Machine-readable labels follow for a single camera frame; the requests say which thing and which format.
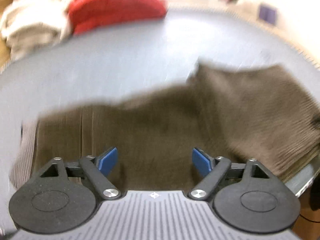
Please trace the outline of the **brown corduroy pants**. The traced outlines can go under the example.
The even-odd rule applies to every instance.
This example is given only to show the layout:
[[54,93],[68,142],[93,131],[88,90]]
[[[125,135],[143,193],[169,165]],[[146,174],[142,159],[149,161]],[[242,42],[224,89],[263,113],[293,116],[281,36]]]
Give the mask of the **brown corduroy pants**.
[[319,104],[280,65],[228,71],[200,62],[185,84],[24,124],[9,178],[19,188],[54,157],[75,161],[112,147],[119,162],[109,179],[121,191],[190,189],[195,147],[257,159],[287,181],[319,154]]

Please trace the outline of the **beige folded blanket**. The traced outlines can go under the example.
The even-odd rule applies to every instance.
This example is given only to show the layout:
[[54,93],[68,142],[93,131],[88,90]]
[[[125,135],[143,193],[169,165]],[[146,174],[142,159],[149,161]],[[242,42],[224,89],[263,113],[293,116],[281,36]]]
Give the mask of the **beige folded blanket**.
[[10,59],[59,44],[72,33],[67,10],[73,0],[15,0],[1,18],[1,37],[10,48]]

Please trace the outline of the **red folded blanket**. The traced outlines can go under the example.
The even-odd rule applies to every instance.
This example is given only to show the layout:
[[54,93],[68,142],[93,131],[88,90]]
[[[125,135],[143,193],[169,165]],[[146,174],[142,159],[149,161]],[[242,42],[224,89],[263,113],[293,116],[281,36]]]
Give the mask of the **red folded blanket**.
[[73,0],[68,19],[73,34],[80,35],[97,27],[165,18],[166,0]]

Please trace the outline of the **purple wall panel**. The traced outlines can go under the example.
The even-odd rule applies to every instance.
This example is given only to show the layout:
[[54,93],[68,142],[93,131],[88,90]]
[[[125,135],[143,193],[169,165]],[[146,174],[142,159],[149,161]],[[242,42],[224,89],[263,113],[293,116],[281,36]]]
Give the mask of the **purple wall panel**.
[[277,22],[277,10],[266,4],[259,5],[258,18],[271,25],[276,25]]

